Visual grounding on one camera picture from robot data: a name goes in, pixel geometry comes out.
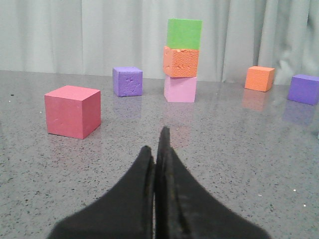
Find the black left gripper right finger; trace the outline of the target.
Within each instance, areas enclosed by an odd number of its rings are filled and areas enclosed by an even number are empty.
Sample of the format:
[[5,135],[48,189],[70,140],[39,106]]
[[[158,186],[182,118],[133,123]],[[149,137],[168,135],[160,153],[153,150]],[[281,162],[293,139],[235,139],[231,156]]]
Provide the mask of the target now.
[[155,177],[156,238],[268,239],[270,235],[213,198],[186,169],[160,133]]

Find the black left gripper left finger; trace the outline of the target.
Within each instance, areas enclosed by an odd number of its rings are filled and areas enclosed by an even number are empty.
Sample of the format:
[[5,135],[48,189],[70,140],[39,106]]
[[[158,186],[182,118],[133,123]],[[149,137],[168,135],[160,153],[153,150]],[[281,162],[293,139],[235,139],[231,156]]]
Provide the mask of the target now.
[[61,220],[50,239],[151,239],[155,164],[144,146],[131,168],[105,195]]

